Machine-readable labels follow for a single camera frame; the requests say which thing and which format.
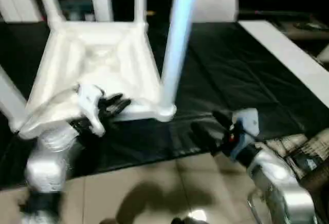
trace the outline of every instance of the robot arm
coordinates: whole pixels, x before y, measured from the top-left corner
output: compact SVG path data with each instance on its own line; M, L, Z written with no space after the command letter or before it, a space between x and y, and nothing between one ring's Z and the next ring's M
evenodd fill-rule
M210 152L216 156L223 152L233 161L246 167L247 173L257 188L264 194L275 224L317 223L314 204L310 194L299 186L289 165L271 150L257 144L259 133L256 109L246 109L236 113L236 122L220 113L214 113L216 120L224 127L223 138L218 133L210 134L200 124L192 124L194 134L208 144ZM253 208L252 195L248 203L260 224L257 212Z
M82 145L78 136L90 129L98 136L104 133L100 120L111 118L129 104L122 94L106 99L95 86L80 86L80 107L84 116L71 122L59 121L38 137L36 148L26 165L29 197L21 206L23 223L58 223L62 191L72 161Z

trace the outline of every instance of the robot finger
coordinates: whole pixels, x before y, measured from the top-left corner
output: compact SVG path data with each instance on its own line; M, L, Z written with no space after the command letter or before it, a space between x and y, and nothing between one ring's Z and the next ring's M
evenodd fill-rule
M114 104L106 108L105 116L107 118L114 117L121 113L130 104L130 99L117 100Z
M232 119L219 111L212 112L212 115L225 130L230 130L230 126L233 124Z
M111 96L110 98L102 98L98 101L98 108L100 110L105 110L107 107L115 104L116 102L118 102L119 100L121 100L121 98L123 97L122 93L118 93L118 94L114 94L113 96Z

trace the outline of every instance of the beige floor tile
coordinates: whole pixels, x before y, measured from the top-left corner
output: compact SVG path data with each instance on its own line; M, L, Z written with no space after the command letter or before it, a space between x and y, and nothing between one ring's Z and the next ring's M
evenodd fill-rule
M106 218L120 224L169 224L188 210L175 161L86 178L84 224Z
M63 204L64 223L82 224L84 179L74 179L67 183ZM26 188L0 192L1 224L20 223L18 203L24 202Z
M209 154L177 161L191 209L204 210L210 224L251 219L247 195L254 188L252 180L225 157L217 162L219 166Z
M224 154L212 157L209 153L184 157L177 160L180 171L203 171L245 174L246 169L239 163L233 163Z
M20 210L18 203L26 197L26 188L0 192L0 211L2 224L20 223Z
M82 224L84 205L85 178L72 179L67 182L62 215L65 224Z

